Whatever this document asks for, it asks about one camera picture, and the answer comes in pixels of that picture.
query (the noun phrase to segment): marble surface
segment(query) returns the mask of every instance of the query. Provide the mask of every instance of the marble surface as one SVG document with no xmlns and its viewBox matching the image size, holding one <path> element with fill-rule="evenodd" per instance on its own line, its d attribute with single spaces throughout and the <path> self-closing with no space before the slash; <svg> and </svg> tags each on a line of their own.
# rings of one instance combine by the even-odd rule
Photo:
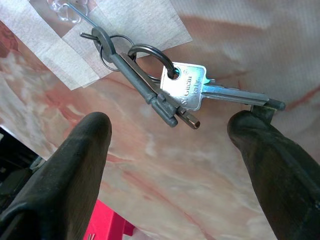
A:
<svg viewBox="0 0 320 240">
<path fill-rule="evenodd" d="M 320 162 L 320 1 L 172 0 L 193 41 L 165 51 L 226 86 L 284 101 L 273 125 Z M 152 57 L 139 64 L 160 75 Z M 227 135 L 244 105 L 205 99 L 168 127 L 120 74 L 70 91 L 0 24 L 0 124 L 44 158 L 86 114 L 112 122 L 99 199 L 154 240 L 274 240 Z"/>
</svg>

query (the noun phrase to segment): clear plastic hook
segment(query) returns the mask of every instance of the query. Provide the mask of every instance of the clear plastic hook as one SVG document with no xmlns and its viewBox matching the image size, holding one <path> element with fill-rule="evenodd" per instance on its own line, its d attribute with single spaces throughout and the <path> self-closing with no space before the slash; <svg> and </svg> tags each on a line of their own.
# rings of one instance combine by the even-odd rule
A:
<svg viewBox="0 0 320 240">
<path fill-rule="evenodd" d="M 46 0 L 51 10 L 55 11 L 58 18 L 64 22 L 77 24 L 81 21 L 79 16 L 72 8 L 64 7 L 64 4 L 74 5 L 82 14 L 88 15 L 88 0 Z"/>
</svg>

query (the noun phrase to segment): pink marble pattern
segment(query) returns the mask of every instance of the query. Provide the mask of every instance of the pink marble pattern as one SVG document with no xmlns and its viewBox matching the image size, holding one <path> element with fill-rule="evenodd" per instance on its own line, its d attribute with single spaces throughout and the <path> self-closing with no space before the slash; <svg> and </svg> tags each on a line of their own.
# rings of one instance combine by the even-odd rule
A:
<svg viewBox="0 0 320 240">
<path fill-rule="evenodd" d="M 320 2 L 173 0 L 193 42 L 168 49 L 226 86 L 287 103 L 273 124 L 320 162 Z M 154 240 L 274 240 L 227 135 L 246 106 L 205 99 L 201 127 L 169 128 L 120 74 L 70 91 L 0 25 L 0 124 L 49 158 L 86 114 L 111 119 L 99 199 Z M 139 64 L 160 75 L 152 57 Z"/>
</svg>

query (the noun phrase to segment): red object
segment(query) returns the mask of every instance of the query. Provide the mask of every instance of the red object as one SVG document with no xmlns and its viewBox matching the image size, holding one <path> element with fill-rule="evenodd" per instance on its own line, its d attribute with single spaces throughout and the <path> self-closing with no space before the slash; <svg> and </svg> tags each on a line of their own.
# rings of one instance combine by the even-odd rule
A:
<svg viewBox="0 0 320 240">
<path fill-rule="evenodd" d="M 83 240 L 94 234 L 93 240 L 122 240 L 123 234 L 132 236 L 135 226 L 97 200 Z"/>
</svg>

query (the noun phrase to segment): key blade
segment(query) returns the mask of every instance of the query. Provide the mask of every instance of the key blade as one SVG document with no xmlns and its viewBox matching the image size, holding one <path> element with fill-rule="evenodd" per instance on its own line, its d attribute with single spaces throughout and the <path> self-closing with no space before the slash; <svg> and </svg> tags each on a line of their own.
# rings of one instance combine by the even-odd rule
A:
<svg viewBox="0 0 320 240">
<path fill-rule="evenodd" d="M 204 84 L 201 94 L 205 98 L 255 106 L 263 106 L 269 101 L 269 97 L 263 93 L 242 91 L 214 84 Z"/>
</svg>

